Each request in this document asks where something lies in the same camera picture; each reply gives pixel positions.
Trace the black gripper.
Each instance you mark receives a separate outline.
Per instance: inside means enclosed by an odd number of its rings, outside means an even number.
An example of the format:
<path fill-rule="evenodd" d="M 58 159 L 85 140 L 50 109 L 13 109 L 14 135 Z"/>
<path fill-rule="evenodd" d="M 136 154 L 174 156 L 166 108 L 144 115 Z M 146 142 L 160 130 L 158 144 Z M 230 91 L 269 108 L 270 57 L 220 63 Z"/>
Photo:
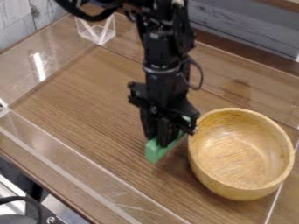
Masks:
<path fill-rule="evenodd" d="M 145 82 L 130 81 L 126 84 L 128 102 L 140 109 L 144 136 L 150 140 L 157 134 L 161 147 L 169 145 L 178 133 L 174 124 L 165 118 L 188 116 L 193 133 L 196 130 L 200 112 L 188 101 L 186 94 L 190 88 L 197 90 L 201 86 L 192 86 L 189 80 L 190 69 L 181 67 L 174 71 L 145 72 Z"/>

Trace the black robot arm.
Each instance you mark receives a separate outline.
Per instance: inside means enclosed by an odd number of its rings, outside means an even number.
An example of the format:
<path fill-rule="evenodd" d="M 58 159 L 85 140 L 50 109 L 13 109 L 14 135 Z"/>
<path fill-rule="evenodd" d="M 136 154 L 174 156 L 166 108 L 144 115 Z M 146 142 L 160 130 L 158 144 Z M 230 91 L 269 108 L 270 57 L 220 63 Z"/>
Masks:
<path fill-rule="evenodd" d="M 181 131 L 193 133 L 200 116 L 188 100 L 194 64 L 188 0 L 124 0 L 122 8 L 144 48 L 144 82 L 128 83 L 128 101 L 140 108 L 145 137 L 165 147 Z"/>

